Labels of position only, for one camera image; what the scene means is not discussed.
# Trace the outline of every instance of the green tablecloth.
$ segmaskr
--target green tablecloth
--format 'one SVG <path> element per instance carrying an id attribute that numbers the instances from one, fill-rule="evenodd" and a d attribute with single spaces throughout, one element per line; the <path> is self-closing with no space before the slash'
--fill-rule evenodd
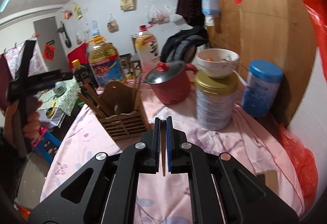
<path id="1" fill-rule="evenodd" d="M 50 108 L 51 103 L 56 100 L 55 108 L 60 108 L 68 116 L 71 115 L 73 107 L 78 99 L 77 94 L 81 92 L 81 89 L 78 86 L 75 78 L 64 82 L 66 85 L 66 92 L 60 97 L 57 97 L 53 90 L 49 90 L 48 92 L 44 93 L 40 97 L 40 100 L 43 101 L 43 104 L 39 110 Z"/>

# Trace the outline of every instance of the wood panel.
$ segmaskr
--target wood panel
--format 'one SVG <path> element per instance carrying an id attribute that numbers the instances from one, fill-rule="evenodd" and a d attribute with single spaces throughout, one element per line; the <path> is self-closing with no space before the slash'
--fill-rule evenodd
<path id="1" fill-rule="evenodd" d="M 208 28 L 213 47 L 240 55 L 238 73 L 246 79 L 255 59 L 279 66 L 285 77 L 272 108 L 286 125 L 308 84 L 316 51 L 313 27 L 302 0 L 220 0 L 221 17 Z"/>

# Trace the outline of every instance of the floor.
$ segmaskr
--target floor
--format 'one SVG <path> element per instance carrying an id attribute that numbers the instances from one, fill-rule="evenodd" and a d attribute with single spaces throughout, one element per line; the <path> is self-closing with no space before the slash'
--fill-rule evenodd
<path id="1" fill-rule="evenodd" d="M 31 153 L 22 175 L 17 200 L 27 209 L 33 209 L 40 203 L 42 188 L 50 169 L 50 164 Z"/>

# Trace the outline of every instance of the silver bolt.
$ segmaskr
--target silver bolt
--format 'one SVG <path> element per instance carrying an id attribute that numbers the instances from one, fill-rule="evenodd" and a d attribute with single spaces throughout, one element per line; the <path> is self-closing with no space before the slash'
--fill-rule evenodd
<path id="1" fill-rule="evenodd" d="M 188 143 L 188 142 L 182 143 L 182 148 L 184 148 L 184 149 L 190 149 L 191 147 L 192 147 L 191 143 Z"/>
<path id="2" fill-rule="evenodd" d="M 221 158 L 222 160 L 224 160 L 224 161 L 229 161 L 232 157 L 231 157 L 231 155 L 228 154 L 228 153 L 222 153 L 222 154 L 220 155 L 220 158 Z"/>
<path id="3" fill-rule="evenodd" d="M 135 144 L 135 147 L 137 149 L 143 149 L 143 148 L 145 148 L 145 146 L 146 146 L 146 144 L 144 144 L 143 142 L 139 142 L 139 143 Z"/>
<path id="4" fill-rule="evenodd" d="M 106 158 L 106 156 L 107 156 L 106 153 L 101 152 L 101 153 L 98 153 L 98 154 L 95 156 L 95 158 L 96 158 L 97 160 L 104 160 L 104 159 Z"/>

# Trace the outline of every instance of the black jacket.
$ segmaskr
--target black jacket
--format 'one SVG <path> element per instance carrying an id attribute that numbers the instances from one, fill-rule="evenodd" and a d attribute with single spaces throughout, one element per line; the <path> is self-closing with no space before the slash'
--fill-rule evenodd
<path id="1" fill-rule="evenodd" d="M 0 128 L 0 223 L 26 224 L 13 204 L 27 159 L 18 157 L 17 151 L 3 137 Z"/>

